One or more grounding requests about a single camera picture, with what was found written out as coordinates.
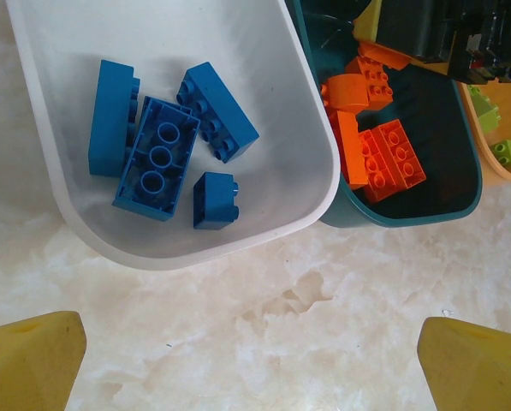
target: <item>blue lego brick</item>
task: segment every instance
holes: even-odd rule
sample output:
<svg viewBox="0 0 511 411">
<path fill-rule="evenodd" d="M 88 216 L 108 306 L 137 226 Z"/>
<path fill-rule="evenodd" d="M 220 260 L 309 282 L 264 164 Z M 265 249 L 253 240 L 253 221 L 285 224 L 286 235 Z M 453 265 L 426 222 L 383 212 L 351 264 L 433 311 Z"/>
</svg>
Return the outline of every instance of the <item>blue lego brick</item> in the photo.
<svg viewBox="0 0 511 411">
<path fill-rule="evenodd" d="M 160 221 L 172 218 L 199 126 L 198 118 L 149 101 L 112 205 Z"/>
<path fill-rule="evenodd" d="M 194 228 L 222 229 L 240 215 L 238 184 L 230 174 L 204 173 L 194 184 Z"/>
<path fill-rule="evenodd" d="M 201 120 L 202 139 L 214 156 L 227 163 L 240 156 L 258 133 L 211 64 L 190 68 L 177 93 L 177 103 L 193 109 Z"/>
<path fill-rule="evenodd" d="M 187 113 L 188 115 L 192 115 L 193 114 L 192 109 L 189 109 L 188 107 L 183 107 L 181 105 L 170 103 L 169 101 L 163 101 L 163 100 L 160 100 L 158 98 L 151 97 L 151 96 L 145 96 L 145 98 L 143 100 L 143 108 L 141 109 L 141 118 L 143 118 L 143 114 L 145 113 L 146 106 L 149 105 L 151 100 L 157 100 L 160 104 L 166 104 L 169 107 L 173 107 L 174 109 L 182 111 L 183 113 Z M 124 163 L 126 161 L 128 161 L 128 158 L 129 158 L 129 150 L 128 149 L 134 146 L 134 140 L 135 140 L 135 134 L 129 134 L 128 135 L 128 140 L 126 141 L 126 148 L 127 148 L 126 149 L 126 153 L 127 153 L 127 155 L 126 155 L 126 159 L 125 159 Z"/>
<path fill-rule="evenodd" d="M 139 89 L 133 67 L 101 60 L 88 151 L 90 174 L 122 175 L 126 142 L 135 134 Z"/>
<path fill-rule="evenodd" d="M 143 110 L 141 112 L 145 111 L 146 106 L 149 105 L 151 100 L 157 100 L 159 103 L 167 104 L 169 107 L 173 107 L 174 109 L 182 111 L 183 113 L 187 113 L 190 116 L 193 114 L 193 109 L 191 109 L 190 107 L 185 107 L 183 105 L 170 103 L 169 101 L 163 101 L 158 98 L 154 98 L 154 97 L 150 97 L 150 96 L 145 96 L 145 99 L 143 100 Z"/>
</svg>

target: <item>white plastic bin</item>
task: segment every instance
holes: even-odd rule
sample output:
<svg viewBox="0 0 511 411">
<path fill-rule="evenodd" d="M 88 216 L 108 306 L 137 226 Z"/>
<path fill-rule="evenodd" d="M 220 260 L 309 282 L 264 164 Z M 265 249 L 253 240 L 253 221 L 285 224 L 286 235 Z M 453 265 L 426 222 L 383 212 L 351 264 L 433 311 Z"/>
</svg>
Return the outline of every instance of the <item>white plastic bin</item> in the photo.
<svg viewBox="0 0 511 411">
<path fill-rule="evenodd" d="M 56 202 L 103 256 L 147 270 L 199 263 L 292 233 L 327 210 L 339 157 L 318 90 L 280 0 L 8 0 Z M 196 141 L 166 223 L 111 205 L 117 179 L 90 176 L 87 149 L 102 58 L 135 67 L 140 101 L 174 101 L 185 71 L 210 61 L 260 133 L 240 158 Z M 233 174 L 240 217 L 193 229 L 193 185 Z"/>
</svg>

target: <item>orange plastic bin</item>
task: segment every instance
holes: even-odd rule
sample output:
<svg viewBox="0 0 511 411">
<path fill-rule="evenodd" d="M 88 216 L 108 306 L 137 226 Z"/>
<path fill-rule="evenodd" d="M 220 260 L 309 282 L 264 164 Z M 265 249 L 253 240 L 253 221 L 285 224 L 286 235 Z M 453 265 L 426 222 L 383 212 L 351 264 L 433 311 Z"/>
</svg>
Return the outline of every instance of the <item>orange plastic bin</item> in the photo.
<svg viewBox="0 0 511 411">
<path fill-rule="evenodd" d="M 479 126 L 470 92 L 465 85 L 460 85 L 460 95 L 478 147 L 484 185 L 493 186 L 511 182 L 511 169 L 502 167 L 489 148 L 503 140 L 511 140 L 511 84 L 499 84 L 497 81 L 493 81 L 486 86 L 481 86 L 480 89 L 481 93 L 489 97 L 493 104 L 498 105 L 502 118 L 497 130 L 484 134 Z"/>
</svg>

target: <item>plastic container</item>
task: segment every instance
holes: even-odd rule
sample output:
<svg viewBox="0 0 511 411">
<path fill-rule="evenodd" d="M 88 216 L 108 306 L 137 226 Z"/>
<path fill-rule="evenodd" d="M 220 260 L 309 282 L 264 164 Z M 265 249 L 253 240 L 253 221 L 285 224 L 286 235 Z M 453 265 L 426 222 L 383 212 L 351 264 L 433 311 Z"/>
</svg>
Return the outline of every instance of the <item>plastic container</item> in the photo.
<svg viewBox="0 0 511 411">
<path fill-rule="evenodd" d="M 484 95 L 490 98 L 493 104 L 498 105 L 499 114 L 502 118 L 497 130 L 484 134 L 479 126 L 470 93 L 465 86 L 462 87 L 462 99 L 478 146 L 479 160 L 484 175 L 484 185 L 494 186 L 511 182 L 511 169 L 507 170 L 502 167 L 489 148 L 489 146 L 500 141 L 511 140 L 511 84 L 499 84 L 495 81 L 487 86 L 481 86 L 480 89 Z"/>
<path fill-rule="evenodd" d="M 288 11 L 279 0 L 8 0 L 53 192 L 90 247 L 141 269 L 180 268 L 292 233 L 328 209 L 339 155 Z M 87 149 L 102 58 L 134 66 L 140 101 L 175 101 L 186 70 L 211 61 L 260 138 L 229 164 L 198 139 L 166 223 L 111 205 L 118 179 L 92 177 Z M 239 218 L 193 229 L 193 186 L 234 175 Z"/>
<path fill-rule="evenodd" d="M 317 84 L 344 73 L 358 54 L 351 22 L 359 13 L 357 3 L 351 3 L 352 9 L 338 7 L 336 0 L 286 3 Z M 372 205 L 363 190 L 352 191 L 341 177 L 322 221 L 340 228 L 372 223 L 406 227 L 467 216 L 479 202 L 482 179 L 456 83 L 414 66 L 387 73 L 395 101 L 381 111 L 361 112 L 359 131 L 399 118 L 427 180 Z"/>
</svg>

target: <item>white marble surface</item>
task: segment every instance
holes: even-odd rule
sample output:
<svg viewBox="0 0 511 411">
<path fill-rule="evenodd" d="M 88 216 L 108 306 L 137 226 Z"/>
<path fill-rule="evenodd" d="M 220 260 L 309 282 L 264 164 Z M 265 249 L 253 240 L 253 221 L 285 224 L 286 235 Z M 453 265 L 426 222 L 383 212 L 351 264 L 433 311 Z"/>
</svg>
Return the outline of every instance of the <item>white marble surface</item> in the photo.
<svg viewBox="0 0 511 411">
<path fill-rule="evenodd" d="M 511 186 L 413 229 L 312 227 L 182 271 L 98 256 L 51 194 L 0 0 L 0 325 L 78 311 L 70 410 L 434 409 L 426 317 L 511 332 Z"/>
</svg>

